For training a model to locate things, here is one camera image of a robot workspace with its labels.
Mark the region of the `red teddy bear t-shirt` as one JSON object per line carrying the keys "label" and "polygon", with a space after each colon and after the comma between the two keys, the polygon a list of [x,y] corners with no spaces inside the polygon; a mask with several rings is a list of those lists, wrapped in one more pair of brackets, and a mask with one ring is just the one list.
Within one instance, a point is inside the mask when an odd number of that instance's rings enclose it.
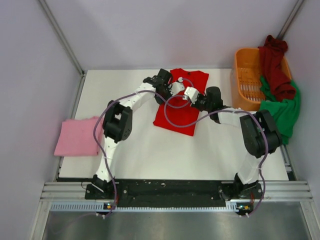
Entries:
{"label": "red teddy bear t-shirt", "polygon": [[[175,68],[170,70],[172,74],[172,81],[176,82],[179,78],[183,78],[182,83],[187,87],[194,87],[201,94],[205,93],[206,85],[209,79],[209,74],[203,71],[186,71],[182,68]],[[172,122],[175,125],[184,126],[195,122],[198,119],[200,111],[183,100],[181,97],[175,97],[169,101],[172,106],[164,107],[161,104],[158,107],[157,113],[155,115],[155,120],[153,125],[173,132],[181,133],[187,136],[194,136],[195,125],[189,127],[175,127],[170,124]]]}

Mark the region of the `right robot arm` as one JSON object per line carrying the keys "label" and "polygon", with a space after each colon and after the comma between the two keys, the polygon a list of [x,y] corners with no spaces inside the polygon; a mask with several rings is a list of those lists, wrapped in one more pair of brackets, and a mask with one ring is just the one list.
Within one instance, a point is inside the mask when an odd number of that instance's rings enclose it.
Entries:
{"label": "right robot arm", "polygon": [[247,151],[239,171],[235,174],[232,186],[223,187],[221,196],[227,200],[233,197],[248,198],[254,191],[265,189],[259,184],[263,180],[262,167],[268,155],[282,145],[282,136],[276,122],[268,110],[248,112],[240,108],[226,106],[218,87],[208,87],[205,94],[194,87],[188,87],[184,95],[193,108],[206,111],[217,124],[239,128]]}

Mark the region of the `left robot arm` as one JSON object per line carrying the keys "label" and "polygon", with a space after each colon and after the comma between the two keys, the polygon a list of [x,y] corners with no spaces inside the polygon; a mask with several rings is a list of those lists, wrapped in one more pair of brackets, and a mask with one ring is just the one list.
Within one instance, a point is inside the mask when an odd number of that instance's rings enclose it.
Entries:
{"label": "left robot arm", "polygon": [[161,68],[158,74],[145,78],[133,93],[110,101],[98,118],[93,138],[102,156],[92,185],[102,198],[109,198],[116,187],[111,165],[115,162],[113,158],[119,142],[125,141],[132,132],[134,112],[151,99],[164,103],[176,94],[172,79],[172,74]]}

